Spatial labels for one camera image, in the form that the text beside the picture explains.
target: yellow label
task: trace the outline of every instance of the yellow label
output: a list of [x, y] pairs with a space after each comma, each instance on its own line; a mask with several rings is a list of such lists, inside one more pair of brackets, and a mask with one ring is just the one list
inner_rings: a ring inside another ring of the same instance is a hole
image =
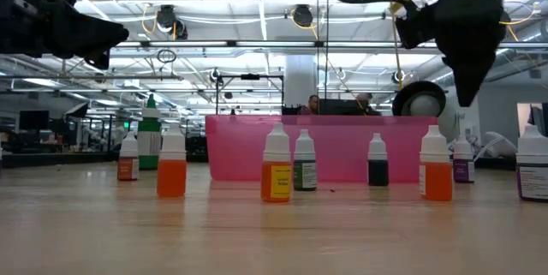
[[271, 198], [289, 198], [291, 193], [291, 166], [272, 166]]

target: white bottle cap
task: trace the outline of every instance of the white bottle cap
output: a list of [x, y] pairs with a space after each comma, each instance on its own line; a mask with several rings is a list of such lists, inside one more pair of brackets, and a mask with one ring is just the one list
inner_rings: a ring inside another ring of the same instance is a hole
[[517, 140], [517, 155], [548, 156], [548, 138], [535, 125], [527, 125]]
[[369, 154], [371, 155], [385, 155], [386, 143], [381, 138], [380, 133], [373, 134], [373, 138], [369, 142]]
[[185, 136], [179, 129], [179, 124], [171, 124], [170, 129], [164, 135], [162, 153], [185, 153]]
[[453, 145], [453, 153], [458, 155], [473, 155], [472, 146], [466, 139], [465, 134], [461, 134], [459, 139]]
[[126, 138], [122, 141], [122, 147], [120, 148], [120, 157], [138, 157], [138, 143], [135, 139], [135, 133], [130, 131]]
[[438, 125], [428, 126], [428, 133], [426, 133], [426, 135], [422, 137], [420, 155], [449, 156], [449, 150], [447, 149], [447, 140], [439, 132]]
[[266, 136], [265, 160], [290, 161], [289, 137], [283, 131], [283, 124], [275, 123], [272, 131]]
[[308, 129], [301, 129], [301, 135], [295, 143], [295, 154], [315, 154], [314, 140], [308, 135]]

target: green liquid bottle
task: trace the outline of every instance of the green liquid bottle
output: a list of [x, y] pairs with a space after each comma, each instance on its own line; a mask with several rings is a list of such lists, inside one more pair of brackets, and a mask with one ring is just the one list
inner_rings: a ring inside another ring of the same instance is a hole
[[143, 108], [143, 121], [139, 122], [139, 169], [157, 170], [160, 147], [162, 145], [162, 123], [158, 120], [160, 111], [151, 96]]

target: white wall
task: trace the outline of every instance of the white wall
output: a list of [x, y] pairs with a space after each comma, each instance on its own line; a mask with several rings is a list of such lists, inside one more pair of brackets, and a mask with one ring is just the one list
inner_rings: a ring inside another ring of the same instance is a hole
[[459, 105], [458, 98], [456, 97], [455, 87], [447, 87], [445, 90], [447, 97], [447, 105], [452, 105], [456, 112], [463, 115], [463, 119], [460, 121], [460, 132], [466, 133], [467, 130], [471, 135], [475, 135], [481, 143], [481, 128], [480, 128], [480, 108], [478, 105], [478, 99], [476, 98], [470, 107], [464, 108]]
[[478, 93], [482, 136], [494, 131], [517, 145], [518, 103], [548, 103], [548, 89], [540, 85], [495, 87], [484, 85]]

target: pink container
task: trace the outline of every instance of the pink container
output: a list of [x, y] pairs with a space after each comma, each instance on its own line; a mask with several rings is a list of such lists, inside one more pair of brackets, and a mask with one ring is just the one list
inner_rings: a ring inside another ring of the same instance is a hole
[[289, 135], [291, 152], [301, 129], [314, 139], [320, 182], [365, 182], [373, 133], [388, 152], [390, 182], [419, 181], [422, 136], [435, 117], [208, 116], [205, 118], [211, 177], [258, 181], [265, 140], [276, 122]]

